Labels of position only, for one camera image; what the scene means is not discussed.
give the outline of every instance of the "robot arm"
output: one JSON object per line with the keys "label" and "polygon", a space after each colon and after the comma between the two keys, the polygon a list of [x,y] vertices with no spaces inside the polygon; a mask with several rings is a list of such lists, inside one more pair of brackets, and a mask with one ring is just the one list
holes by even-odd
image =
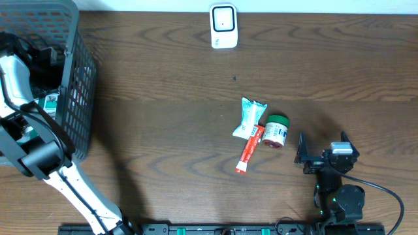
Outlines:
{"label": "robot arm", "polygon": [[[371,228],[359,226],[357,221],[362,219],[365,192],[356,185],[343,185],[342,177],[380,189],[394,196],[400,205],[400,215],[395,226],[388,234],[393,234],[399,227],[404,216],[404,204],[400,197],[379,185],[368,181],[346,176],[360,153],[350,142],[347,134],[341,132],[341,142],[333,142],[330,149],[324,149],[321,156],[311,156],[308,153],[304,134],[300,134],[299,147],[295,163],[304,165],[304,174],[315,174],[315,205],[321,208],[324,220],[316,223],[314,230],[320,235],[325,234],[365,234]],[[376,234],[384,234],[383,227],[374,227]]]}
{"label": "robot arm", "polygon": [[122,222],[118,206],[103,196],[76,161],[70,167],[64,166],[52,172],[49,179],[44,181],[56,188],[77,208],[94,234],[106,234]]}

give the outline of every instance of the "small packet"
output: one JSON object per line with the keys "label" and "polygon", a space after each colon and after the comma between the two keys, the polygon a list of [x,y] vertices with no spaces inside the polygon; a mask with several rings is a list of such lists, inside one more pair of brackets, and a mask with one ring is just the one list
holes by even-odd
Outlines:
{"label": "small packet", "polygon": [[262,105],[258,102],[251,102],[242,97],[242,120],[241,125],[233,132],[233,136],[244,138],[246,140],[251,136],[254,125],[259,124],[261,116],[267,108],[267,104]]}
{"label": "small packet", "polygon": [[238,161],[238,164],[236,165],[236,172],[241,174],[245,174],[247,172],[248,161],[253,155],[255,148],[257,147],[257,144],[259,143],[259,140],[264,133],[264,129],[264,127],[259,125],[254,126],[253,132],[251,133],[247,145],[244,148],[244,151],[242,152],[241,158]]}

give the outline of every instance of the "white snack packet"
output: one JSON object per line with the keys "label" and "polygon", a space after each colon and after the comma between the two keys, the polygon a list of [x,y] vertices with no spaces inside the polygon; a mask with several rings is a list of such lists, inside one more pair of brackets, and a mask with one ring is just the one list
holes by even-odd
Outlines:
{"label": "white snack packet", "polygon": [[241,125],[235,129],[233,136],[246,140],[251,136],[254,125],[259,124],[259,120],[267,108],[267,104],[262,105],[258,102],[251,102],[242,97],[242,120]]}

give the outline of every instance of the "gray plastic basket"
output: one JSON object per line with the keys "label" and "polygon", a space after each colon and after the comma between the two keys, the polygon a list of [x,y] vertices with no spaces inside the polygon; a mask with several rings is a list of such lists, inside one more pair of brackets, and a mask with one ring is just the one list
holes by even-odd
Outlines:
{"label": "gray plastic basket", "polygon": [[[65,62],[56,121],[86,158],[96,84],[96,66],[78,31],[79,11],[71,0],[0,0],[0,31],[14,33],[39,49],[52,46]],[[0,157],[0,165],[6,158]]]}

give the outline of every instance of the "white label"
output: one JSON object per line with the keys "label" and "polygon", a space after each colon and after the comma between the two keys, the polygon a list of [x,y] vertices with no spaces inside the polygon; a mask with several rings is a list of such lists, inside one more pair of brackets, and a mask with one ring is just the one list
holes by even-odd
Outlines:
{"label": "white label", "polygon": [[236,165],[236,168],[239,170],[242,170],[243,172],[247,172],[247,163],[243,161],[238,161],[238,164]]}
{"label": "white label", "polygon": [[45,97],[44,111],[55,120],[57,114],[58,94],[50,94]]}
{"label": "white label", "polygon": [[266,129],[263,135],[264,140],[271,140],[273,142],[277,142],[282,146],[285,145],[285,140],[287,136],[287,127],[280,123],[267,123]]}
{"label": "white label", "polygon": [[251,137],[255,136],[255,133],[257,133],[258,129],[259,129],[258,127],[254,126],[253,132],[251,133]]}

